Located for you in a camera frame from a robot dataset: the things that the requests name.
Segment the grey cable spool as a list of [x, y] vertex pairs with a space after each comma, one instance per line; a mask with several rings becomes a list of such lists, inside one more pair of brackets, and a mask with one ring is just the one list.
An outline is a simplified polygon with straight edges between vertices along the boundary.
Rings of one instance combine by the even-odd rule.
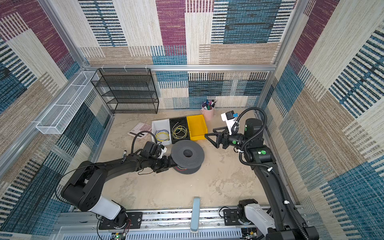
[[171, 149], [170, 157], [176, 163], [173, 167], [180, 174], [191, 175], [196, 173], [205, 159], [203, 148], [191, 140], [176, 142]]

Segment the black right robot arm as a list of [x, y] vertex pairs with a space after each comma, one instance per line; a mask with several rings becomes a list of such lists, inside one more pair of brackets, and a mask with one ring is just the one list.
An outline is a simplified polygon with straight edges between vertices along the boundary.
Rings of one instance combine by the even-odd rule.
[[239, 161], [255, 173], [270, 204], [265, 211], [254, 199], [239, 201], [238, 221], [253, 224], [256, 233], [249, 233], [245, 240], [318, 240], [315, 227], [308, 226], [293, 203], [282, 180], [271, 149], [264, 145], [263, 133], [267, 115], [257, 107], [245, 109], [240, 114], [229, 111], [221, 115], [226, 126], [215, 128], [205, 138], [216, 148], [232, 146], [239, 154]]

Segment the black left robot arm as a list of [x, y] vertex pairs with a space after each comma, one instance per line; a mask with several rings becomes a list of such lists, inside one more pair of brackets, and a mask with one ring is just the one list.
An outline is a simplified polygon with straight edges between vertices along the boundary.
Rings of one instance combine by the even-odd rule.
[[60, 196], [82, 212], [101, 216], [102, 221], [114, 229], [127, 229], [130, 224], [126, 209], [102, 196], [104, 184], [123, 174], [150, 168], [154, 173], [165, 172], [176, 166], [171, 156], [166, 156], [166, 147], [154, 140], [146, 142], [142, 149], [124, 152], [122, 158], [104, 162], [82, 162], [71, 170], [72, 176], [61, 190]]

